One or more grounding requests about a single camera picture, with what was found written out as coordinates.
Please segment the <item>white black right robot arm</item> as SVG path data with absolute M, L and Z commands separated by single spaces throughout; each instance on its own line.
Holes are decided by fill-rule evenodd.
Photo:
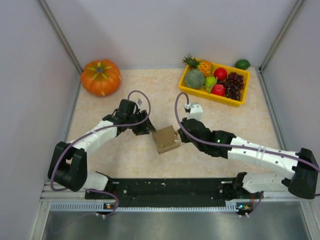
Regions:
M 266 176 L 257 173 L 240 173 L 233 185 L 239 198 L 262 191 L 283 191 L 312 200 L 316 193 L 320 168 L 313 152 L 307 148 L 300 151 L 284 151 L 264 147 L 233 133 L 210 130 L 196 119 L 184 118 L 178 133 L 183 143 L 192 143 L 200 152 L 214 158 L 240 160 L 268 169 Z

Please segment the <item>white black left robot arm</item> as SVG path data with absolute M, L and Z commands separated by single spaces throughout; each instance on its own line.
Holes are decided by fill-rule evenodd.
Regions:
M 108 114 L 85 135 L 72 142 L 59 142 L 54 148 L 48 169 L 50 183 L 57 183 L 64 189 L 77 192 L 81 189 L 94 189 L 102 198 L 109 198 L 114 191 L 109 177 L 103 173 L 88 172 L 88 157 L 125 132 L 132 130 L 136 136 L 155 132 L 146 110 L 139 109 L 141 101 L 122 99 L 119 107 Z

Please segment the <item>brown cardboard express box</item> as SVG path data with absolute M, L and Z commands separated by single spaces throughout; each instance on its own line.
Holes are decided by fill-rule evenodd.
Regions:
M 172 125 L 153 132 L 152 139 L 159 154 L 177 149 L 181 145 L 178 134 Z

